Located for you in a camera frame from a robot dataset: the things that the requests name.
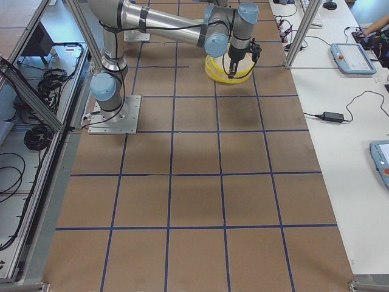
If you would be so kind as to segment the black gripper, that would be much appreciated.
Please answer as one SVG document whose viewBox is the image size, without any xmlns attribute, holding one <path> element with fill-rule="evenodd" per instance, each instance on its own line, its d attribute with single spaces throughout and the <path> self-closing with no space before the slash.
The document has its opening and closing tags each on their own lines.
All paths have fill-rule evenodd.
<svg viewBox="0 0 389 292">
<path fill-rule="evenodd" d="M 229 64 L 229 77 L 234 77 L 236 75 L 239 61 L 241 61 L 246 54 L 252 54 L 252 61 L 254 64 L 257 64 L 261 55 L 261 47 L 255 42 L 255 38 L 251 38 L 248 45 L 243 49 L 238 49 L 233 44 L 230 44 L 228 52 L 231 59 Z"/>
</svg>

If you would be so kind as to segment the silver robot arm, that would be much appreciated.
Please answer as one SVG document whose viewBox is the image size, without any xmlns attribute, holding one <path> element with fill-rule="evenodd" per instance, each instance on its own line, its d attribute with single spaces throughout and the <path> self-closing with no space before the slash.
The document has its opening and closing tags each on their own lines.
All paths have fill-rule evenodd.
<svg viewBox="0 0 389 292">
<path fill-rule="evenodd" d="M 209 57 L 227 55 L 230 61 L 222 71 L 229 80 L 245 78 L 238 66 L 247 55 L 253 63 L 260 56 L 261 48 L 253 37 L 260 10 L 252 2 L 232 8 L 226 1 L 209 1 L 200 21 L 133 1 L 89 1 L 88 6 L 103 28 L 102 65 L 108 72 L 126 72 L 125 41 L 149 41 L 151 35 L 201 47 Z"/>
</svg>

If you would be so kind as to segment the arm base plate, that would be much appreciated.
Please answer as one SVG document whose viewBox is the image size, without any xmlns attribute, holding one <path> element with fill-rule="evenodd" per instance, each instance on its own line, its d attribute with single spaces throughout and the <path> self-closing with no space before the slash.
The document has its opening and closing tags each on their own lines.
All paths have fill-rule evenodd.
<svg viewBox="0 0 389 292">
<path fill-rule="evenodd" d="M 139 42 L 149 42 L 150 40 L 149 33 L 142 33 L 138 30 L 126 30 L 124 31 L 124 42 L 127 43 L 139 43 Z"/>
<path fill-rule="evenodd" d="M 126 96 L 124 105 L 119 111 L 111 113 L 102 111 L 98 102 L 95 102 L 94 111 L 98 114 L 91 116 L 89 134 L 136 134 L 141 96 Z"/>
</svg>

